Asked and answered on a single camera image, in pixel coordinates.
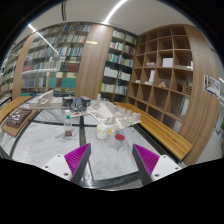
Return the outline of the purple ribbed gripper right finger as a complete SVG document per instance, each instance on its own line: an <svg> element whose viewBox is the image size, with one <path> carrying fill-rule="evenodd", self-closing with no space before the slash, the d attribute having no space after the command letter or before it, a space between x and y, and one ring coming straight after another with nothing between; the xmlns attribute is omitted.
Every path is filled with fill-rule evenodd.
<svg viewBox="0 0 224 224"><path fill-rule="evenodd" d="M142 184L147 185L151 183L151 175L159 160L159 156L137 144L133 145L132 154L139 169Z"/></svg>

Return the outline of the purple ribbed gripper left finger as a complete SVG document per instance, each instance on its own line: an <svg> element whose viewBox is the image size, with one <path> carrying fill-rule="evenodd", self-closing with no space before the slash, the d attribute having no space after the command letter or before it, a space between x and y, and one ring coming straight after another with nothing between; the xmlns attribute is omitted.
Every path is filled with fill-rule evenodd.
<svg viewBox="0 0 224 224"><path fill-rule="evenodd" d="M65 160L72 172L71 182L79 184L91 154L91 144L83 145L65 155Z"/></svg>

